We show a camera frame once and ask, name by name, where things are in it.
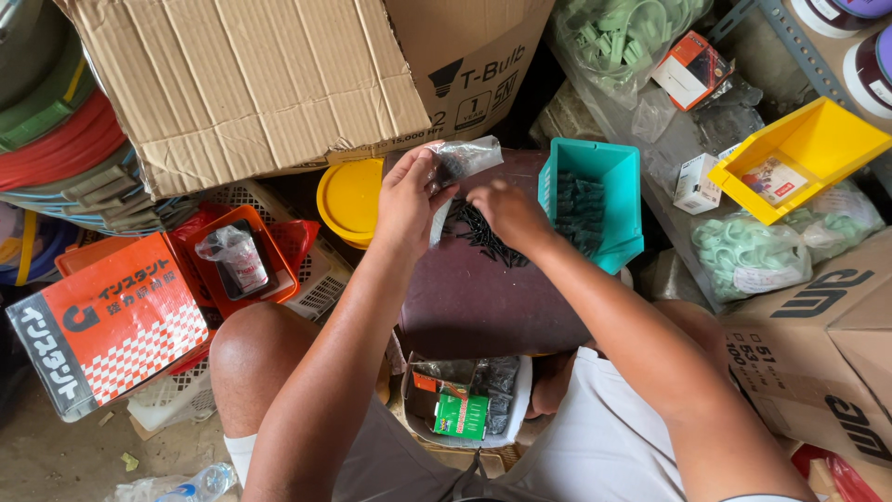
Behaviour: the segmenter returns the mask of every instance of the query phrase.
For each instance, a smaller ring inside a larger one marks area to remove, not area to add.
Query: red and white checkered pattern
[[[120,347],[110,348],[107,356],[97,356],[80,369],[102,406],[204,342],[208,334],[198,305],[183,305],[164,324],[155,322],[150,330],[140,330]]]

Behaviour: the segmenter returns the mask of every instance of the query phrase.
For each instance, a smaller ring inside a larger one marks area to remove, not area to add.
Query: yellow plastic bin
[[[892,146],[892,136],[821,97],[745,139],[709,179],[770,225]]]
[[[316,191],[322,220],[347,244],[368,249],[378,219],[384,159],[339,163],[328,168]]]

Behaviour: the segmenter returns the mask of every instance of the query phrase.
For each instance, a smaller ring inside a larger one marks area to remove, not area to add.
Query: water bottle
[[[155,502],[212,502],[232,488],[236,481],[233,466],[220,462],[206,467]]]

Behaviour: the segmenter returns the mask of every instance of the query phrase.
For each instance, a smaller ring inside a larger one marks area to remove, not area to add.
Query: person
[[[731,385],[715,319],[684,302],[650,305],[500,180],[467,199],[593,341],[535,387],[533,408],[557,414],[506,474],[487,481],[476,463],[461,472],[429,456],[373,389],[433,214],[457,192],[431,196],[433,169],[419,147],[384,178],[375,238],[324,328],[258,303],[219,329],[211,381],[243,502],[815,500]]]

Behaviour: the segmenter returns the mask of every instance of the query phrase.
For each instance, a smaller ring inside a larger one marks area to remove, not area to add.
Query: hand
[[[467,194],[467,201],[480,210],[506,246],[531,260],[540,248],[555,241],[557,233],[539,203],[504,180],[474,188]]]
[[[371,244],[386,248],[388,255],[409,252],[413,261],[427,250],[434,213],[458,192],[458,185],[452,185],[431,196],[434,155],[425,146],[409,150],[384,177]]]

